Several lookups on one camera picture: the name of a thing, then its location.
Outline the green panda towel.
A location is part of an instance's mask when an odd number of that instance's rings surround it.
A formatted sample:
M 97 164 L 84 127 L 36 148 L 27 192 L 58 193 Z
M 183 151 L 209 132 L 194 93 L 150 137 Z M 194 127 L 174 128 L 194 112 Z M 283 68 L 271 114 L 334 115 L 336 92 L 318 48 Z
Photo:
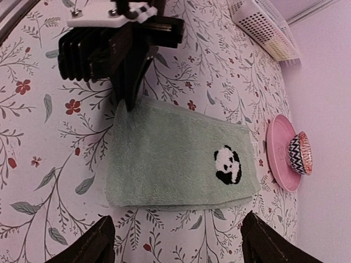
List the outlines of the green panda towel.
M 159 210 L 242 205 L 260 190 L 250 131 L 167 102 L 121 101 L 113 124 L 106 198 Z

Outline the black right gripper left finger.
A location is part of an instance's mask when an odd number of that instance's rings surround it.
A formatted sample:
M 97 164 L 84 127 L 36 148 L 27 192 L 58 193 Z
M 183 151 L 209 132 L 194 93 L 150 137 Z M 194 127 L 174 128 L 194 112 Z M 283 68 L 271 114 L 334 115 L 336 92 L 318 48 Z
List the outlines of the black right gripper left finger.
M 47 263 L 115 261 L 115 227 L 111 216 L 103 216 L 88 231 Z

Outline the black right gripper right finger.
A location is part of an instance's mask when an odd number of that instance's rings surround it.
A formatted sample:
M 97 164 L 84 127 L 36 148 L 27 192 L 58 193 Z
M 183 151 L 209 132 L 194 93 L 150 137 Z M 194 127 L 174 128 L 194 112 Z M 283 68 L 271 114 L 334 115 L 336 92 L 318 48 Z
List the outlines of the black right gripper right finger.
M 243 219 L 240 231 L 244 262 L 320 262 L 285 240 L 252 211 Z

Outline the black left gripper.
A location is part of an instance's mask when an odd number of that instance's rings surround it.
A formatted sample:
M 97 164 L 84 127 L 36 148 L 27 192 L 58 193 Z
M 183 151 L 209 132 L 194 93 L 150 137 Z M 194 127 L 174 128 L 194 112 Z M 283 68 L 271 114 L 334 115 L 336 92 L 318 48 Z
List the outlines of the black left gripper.
M 123 99 L 130 112 L 159 48 L 177 48 L 183 34 L 184 20 L 159 15 L 120 28 L 76 27 L 59 39 L 59 72 L 71 81 L 111 76 L 116 102 Z

